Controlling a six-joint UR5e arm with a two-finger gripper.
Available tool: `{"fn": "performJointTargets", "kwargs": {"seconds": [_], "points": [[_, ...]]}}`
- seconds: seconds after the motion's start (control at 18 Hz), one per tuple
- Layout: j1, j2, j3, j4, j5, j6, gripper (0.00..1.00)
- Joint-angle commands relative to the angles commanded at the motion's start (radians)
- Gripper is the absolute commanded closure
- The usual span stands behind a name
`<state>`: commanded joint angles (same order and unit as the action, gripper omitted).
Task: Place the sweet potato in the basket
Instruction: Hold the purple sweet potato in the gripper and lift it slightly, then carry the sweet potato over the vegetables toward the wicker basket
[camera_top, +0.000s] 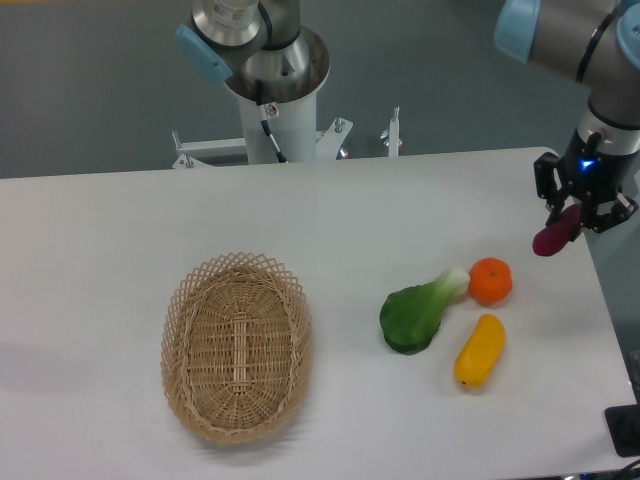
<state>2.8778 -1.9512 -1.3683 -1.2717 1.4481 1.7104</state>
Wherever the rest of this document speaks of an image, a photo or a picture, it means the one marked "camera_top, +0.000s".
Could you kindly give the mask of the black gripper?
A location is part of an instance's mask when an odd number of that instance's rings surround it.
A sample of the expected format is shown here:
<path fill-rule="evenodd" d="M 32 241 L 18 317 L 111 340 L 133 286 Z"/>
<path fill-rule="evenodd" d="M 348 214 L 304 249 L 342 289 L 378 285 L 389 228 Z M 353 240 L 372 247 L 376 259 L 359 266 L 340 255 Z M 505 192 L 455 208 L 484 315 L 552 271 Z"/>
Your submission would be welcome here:
<path fill-rule="evenodd" d="M 581 201 L 579 225 L 603 233 L 629 220 L 639 211 L 639 204 L 621 192 L 635 153 L 607 147 L 601 133 L 581 135 L 574 130 L 561 157 L 561 182 L 556 179 L 560 158 L 551 152 L 533 164 L 537 196 L 545 201 L 546 226 L 559 220 L 568 198 Z M 604 204 L 608 212 L 599 213 Z"/>

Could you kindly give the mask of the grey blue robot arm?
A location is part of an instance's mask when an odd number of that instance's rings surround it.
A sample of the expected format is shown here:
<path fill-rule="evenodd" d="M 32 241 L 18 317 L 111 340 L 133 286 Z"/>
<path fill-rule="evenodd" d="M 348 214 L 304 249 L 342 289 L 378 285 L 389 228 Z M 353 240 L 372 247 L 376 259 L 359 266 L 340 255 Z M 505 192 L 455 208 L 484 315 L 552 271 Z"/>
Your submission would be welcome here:
<path fill-rule="evenodd" d="M 329 73 L 323 40 L 300 21 L 296 1 L 197 1 L 175 41 L 205 80 L 238 100 L 253 164 L 333 160 L 347 134 L 316 133 L 316 95 Z M 508 1 L 497 48 L 558 72 L 590 91 L 566 152 L 534 165 L 548 223 L 580 203 L 576 229 L 627 221 L 638 204 L 622 183 L 639 154 L 639 5 L 635 1 Z"/>

